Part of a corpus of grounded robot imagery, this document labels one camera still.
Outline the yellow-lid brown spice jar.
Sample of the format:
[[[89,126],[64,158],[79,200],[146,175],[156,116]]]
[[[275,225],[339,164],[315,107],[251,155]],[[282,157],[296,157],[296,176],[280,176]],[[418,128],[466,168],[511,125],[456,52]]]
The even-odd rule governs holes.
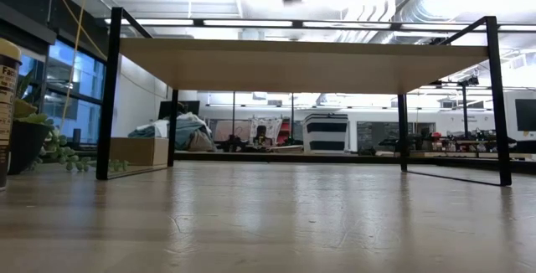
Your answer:
[[[0,38],[0,192],[7,186],[10,137],[20,65],[21,51],[18,46]]]

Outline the wooden shelf with black legs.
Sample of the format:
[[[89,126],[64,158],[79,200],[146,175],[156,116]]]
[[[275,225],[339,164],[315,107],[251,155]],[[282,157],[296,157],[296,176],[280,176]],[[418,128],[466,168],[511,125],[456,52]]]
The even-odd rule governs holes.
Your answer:
[[[493,16],[463,29],[484,27],[483,46],[459,46],[455,37],[434,45],[348,44],[248,40],[156,39],[127,10],[111,11],[96,176],[108,178],[118,61],[126,56],[174,92],[180,90],[342,92],[394,94],[399,134],[406,146],[407,94],[470,65],[490,65],[497,133],[499,185],[512,184],[500,61]]]

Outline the black computer monitor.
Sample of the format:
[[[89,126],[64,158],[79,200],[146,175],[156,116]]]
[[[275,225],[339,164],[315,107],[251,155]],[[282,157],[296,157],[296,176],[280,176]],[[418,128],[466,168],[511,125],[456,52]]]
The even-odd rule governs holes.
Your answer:
[[[171,115],[171,109],[172,109],[173,103],[170,100],[162,101],[160,103],[159,112],[158,112],[158,119],[163,120],[164,118],[168,118]],[[177,116],[180,116],[182,114],[188,114],[193,113],[194,115],[198,115],[200,108],[200,101],[199,100],[180,100],[177,103]]]

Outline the large glass window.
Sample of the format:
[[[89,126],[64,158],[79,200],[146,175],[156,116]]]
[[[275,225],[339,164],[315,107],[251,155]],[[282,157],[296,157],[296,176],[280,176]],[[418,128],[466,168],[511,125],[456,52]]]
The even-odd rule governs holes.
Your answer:
[[[25,49],[19,75],[31,76],[23,98],[52,119],[70,142],[95,145],[100,132],[105,64],[57,40],[46,55]]]

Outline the pile of cloths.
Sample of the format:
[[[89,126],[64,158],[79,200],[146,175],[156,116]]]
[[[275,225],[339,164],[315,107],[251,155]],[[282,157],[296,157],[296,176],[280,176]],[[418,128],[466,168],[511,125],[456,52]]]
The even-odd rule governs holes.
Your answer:
[[[170,138],[169,119],[157,120],[138,126],[129,138]],[[175,127],[174,148],[176,151],[216,152],[212,132],[207,124],[192,112],[178,115]]]

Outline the small cardboard box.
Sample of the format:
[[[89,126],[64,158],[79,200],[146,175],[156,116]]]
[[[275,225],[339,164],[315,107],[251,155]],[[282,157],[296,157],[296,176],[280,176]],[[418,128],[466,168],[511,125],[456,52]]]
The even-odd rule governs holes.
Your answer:
[[[168,162],[168,139],[161,137],[112,137],[110,158],[135,166],[161,166]]]

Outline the white printed banner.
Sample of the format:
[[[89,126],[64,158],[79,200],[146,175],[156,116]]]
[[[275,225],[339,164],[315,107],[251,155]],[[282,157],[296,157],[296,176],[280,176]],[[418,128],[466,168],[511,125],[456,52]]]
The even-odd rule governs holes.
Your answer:
[[[265,136],[271,139],[273,145],[276,144],[277,137],[281,130],[282,119],[280,117],[252,117],[250,119],[250,141],[257,137],[259,126],[265,128]]]

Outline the person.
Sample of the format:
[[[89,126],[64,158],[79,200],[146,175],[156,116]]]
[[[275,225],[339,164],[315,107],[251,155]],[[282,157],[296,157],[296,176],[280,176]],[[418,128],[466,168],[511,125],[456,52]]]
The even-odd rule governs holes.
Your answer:
[[[258,125],[256,127],[256,134],[253,140],[253,143],[256,146],[269,146],[271,144],[271,139],[266,136],[267,128],[263,125]]]

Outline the white black-striped machine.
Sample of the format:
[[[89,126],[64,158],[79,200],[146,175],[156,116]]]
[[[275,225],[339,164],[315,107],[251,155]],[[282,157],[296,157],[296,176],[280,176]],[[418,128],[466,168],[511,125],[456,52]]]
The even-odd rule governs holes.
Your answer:
[[[310,114],[302,121],[305,153],[349,151],[349,119],[346,114]]]

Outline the succulent plant in black pot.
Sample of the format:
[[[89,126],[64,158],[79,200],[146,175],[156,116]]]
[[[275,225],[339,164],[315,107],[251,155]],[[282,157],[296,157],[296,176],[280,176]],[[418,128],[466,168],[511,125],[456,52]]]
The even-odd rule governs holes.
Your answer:
[[[15,91],[13,126],[11,132],[9,175],[32,170],[48,156],[63,165],[68,172],[87,172],[95,167],[96,160],[81,157],[68,146],[67,137],[60,133],[54,120],[39,113],[37,106],[25,92],[33,74],[27,73],[18,79]]]

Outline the cluttered workbench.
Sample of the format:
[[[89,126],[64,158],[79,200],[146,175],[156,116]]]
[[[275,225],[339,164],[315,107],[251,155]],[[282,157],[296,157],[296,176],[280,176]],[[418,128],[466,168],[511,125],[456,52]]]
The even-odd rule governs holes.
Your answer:
[[[497,134],[494,130],[479,128],[469,131],[429,132],[408,134],[407,141],[412,157],[483,157],[497,154]]]

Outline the black wall screen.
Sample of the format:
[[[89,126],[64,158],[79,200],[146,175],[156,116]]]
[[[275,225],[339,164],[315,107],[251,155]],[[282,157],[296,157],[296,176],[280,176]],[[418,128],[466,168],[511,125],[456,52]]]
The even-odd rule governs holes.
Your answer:
[[[516,99],[515,110],[518,130],[536,131],[536,99]]]

